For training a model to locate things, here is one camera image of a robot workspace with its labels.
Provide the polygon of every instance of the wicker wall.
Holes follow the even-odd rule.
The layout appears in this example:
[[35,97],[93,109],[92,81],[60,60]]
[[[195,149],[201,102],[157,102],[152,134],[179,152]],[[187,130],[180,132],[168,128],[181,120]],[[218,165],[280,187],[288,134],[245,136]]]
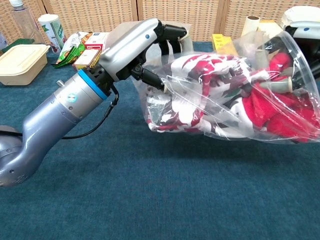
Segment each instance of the wicker wall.
[[137,0],[137,3],[139,20],[157,17],[192,24],[190,34],[194,41],[210,41],[219,0]]
[[296,5],[320,7],[320,0],[230,0],[223,34],[235,39],[241,36],[246,16],[277,21],[287,9]]
[[59,15],[65,34],[110,32],[123,22],[138,20],[135,0],[44,0],[48,12]]
[[[38,17],[40,17],[42,14],[46,13],[44,6],[39,4],[37,0],[24,0],[23,2],[29,7],[36,19],[38,19]],[[38,26],[42,35],[45,37],[46,35],[41,26],[39,24]],[[9,0],[0,0],[0,32],[5,36],[9,44],[18,38],[22,38],[22,34],[12,15],[12,6]]]

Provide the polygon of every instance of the blue carpet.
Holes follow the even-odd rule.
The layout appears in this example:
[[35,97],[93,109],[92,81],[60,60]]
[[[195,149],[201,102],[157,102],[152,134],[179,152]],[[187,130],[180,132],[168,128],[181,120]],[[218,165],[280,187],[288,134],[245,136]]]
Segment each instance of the blue carpet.
[[[1,85],[0,125],[21,130],[74,74],[48,64],[28,87]],[[1,240],[319,239],[319,144],[151,132],[132,82],[116,86],[118,106],[96,132],[59,141],[30,180],[0,189]],[[109,102],[69,135],[92,128]]]

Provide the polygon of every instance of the snack package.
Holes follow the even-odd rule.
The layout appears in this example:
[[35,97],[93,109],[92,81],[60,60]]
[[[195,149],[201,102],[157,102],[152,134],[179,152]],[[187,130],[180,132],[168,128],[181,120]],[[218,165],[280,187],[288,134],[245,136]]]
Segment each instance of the snack package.
[[62,51],[54,68],[59,68],[67,64],[74,63],[85,50],[85,43],[92,35],[92,32],[77,32],[72,34],[64,43]]
[[158,133],[222,140],[320,142],[320,97],[313,73],[287,32],[254,32],[232,42],[237,54],[185,52],[148,62],[164,91],[133,80],[144,119]]

